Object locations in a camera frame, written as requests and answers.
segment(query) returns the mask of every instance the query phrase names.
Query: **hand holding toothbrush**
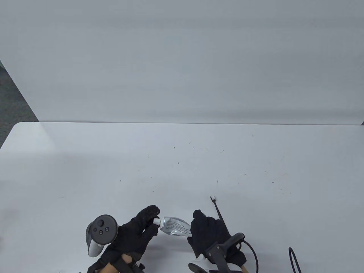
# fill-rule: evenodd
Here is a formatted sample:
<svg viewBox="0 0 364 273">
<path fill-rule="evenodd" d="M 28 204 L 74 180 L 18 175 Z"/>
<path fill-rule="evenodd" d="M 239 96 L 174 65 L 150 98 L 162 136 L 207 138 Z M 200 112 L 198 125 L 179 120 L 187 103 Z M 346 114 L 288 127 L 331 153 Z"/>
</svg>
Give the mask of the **hand holding toothbrush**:
<svg viewBox="0 0 364 273">
<path fill-rule="evenodd" d="M 229 234 L 224 222 L 212 217 L 206 217 L 201 210 L 195 210 L 193 213 L 194 220 L 191 223 L 192 237 L 188 237 L 188 243 L 193 249 L 196 258 L 203 254 L 206 258 L 206 249 L 214 243 L 222 244 L 226 242 L 231 235 Z M 235 264 L 246 270 L 243 264 L 246 262 L 244 253 L 239 251 L 236 246 L 231 247 L 227 252 L 226 261 Z"/>
</svg>

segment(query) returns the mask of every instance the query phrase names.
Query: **white cap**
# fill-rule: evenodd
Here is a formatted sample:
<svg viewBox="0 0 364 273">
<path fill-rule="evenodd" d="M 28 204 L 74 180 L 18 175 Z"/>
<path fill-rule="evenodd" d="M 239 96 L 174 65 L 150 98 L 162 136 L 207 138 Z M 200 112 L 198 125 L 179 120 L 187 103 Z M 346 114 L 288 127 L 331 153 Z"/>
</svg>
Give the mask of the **white cap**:
<svg viewBox="0 0 364 273">
<path fill-rule="evenodd" d="M 160 226 L 161 225 L 161 221 L 162 221 L 162 219 L 154 218 L 153 219 L 153 224 L 155 224 L 157 226 Z"/>
</svg>

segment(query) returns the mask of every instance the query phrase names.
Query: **gray carpet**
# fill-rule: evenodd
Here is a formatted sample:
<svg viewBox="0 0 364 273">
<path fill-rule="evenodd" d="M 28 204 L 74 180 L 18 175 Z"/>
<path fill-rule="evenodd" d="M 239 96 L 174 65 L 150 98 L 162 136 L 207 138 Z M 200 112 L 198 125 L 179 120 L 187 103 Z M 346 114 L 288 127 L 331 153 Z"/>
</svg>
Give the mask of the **gray carpet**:
<svg viewBox="0 0 364 273">
<path fill-rule="evenodd" d="M 38 120 L 6 70 L 0 67 L 0 147 L 12 127 L 21 121 Z"/>
</svg>

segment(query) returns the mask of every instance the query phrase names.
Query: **gloved hand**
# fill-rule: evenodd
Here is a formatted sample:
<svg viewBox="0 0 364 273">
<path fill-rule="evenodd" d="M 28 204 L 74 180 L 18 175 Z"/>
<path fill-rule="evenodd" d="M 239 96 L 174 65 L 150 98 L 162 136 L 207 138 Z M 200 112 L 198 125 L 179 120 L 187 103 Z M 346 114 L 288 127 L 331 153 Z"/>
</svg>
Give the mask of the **gloved hand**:
<svg viewBox="0 0 364 273">
<path fill-rule="evenodd" d="M 202 253 L 206 258 L 206 249 L 210 248 L 214 243 L 223 244 L 231 235 L 225 224 L 221 220 L 215 220 L 212 217 L 206 217 L 200 210 L 193 213 L 194 220 L 191 223 L 192 237 L 188 237 L 188 243 L 193 249 L 196 258 Z M 246 258 L 244 253 L 239 251 L 236 246 L 228 249 L 226 262 L 236 264 L 241 267 Z"/>
<path fill-rule="evenodd" d="M 101 257 L 88 268 L 87 273 L 94 273 L 96 270 L 104 268 L 108 263 L 118 269 L 120 264 L 123 264 L 122 254 L 132 257 L 131 265 L 139 261 L 150 240 L 158 233 L 158 226 L 153 224 L 153 219 L 158 217 L 159 213 L 160 210 L 157 206 L 148 206 L 129 223 L 119 226 L 115 240 L 108 245 Z"/>
</svg>

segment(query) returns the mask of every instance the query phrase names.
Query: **wrist strap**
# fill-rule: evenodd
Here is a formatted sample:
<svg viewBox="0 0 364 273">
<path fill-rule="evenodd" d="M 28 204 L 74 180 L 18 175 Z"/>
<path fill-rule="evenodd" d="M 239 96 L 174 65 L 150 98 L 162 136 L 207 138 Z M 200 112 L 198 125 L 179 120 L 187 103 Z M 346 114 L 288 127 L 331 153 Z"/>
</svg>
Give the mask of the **wrist strap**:
<svg viewBox="0 0 364 273">
<path fill-rule="evenodd" d="M 128 265 L 122 257 L 117 259 L 115 262 L 110 262 L 110 264 L 116 268 L 116 270 L 120 273 L 133 273 L 133 270 L 131 269 L 131 266 L 133 263 Z"/>
</svg>

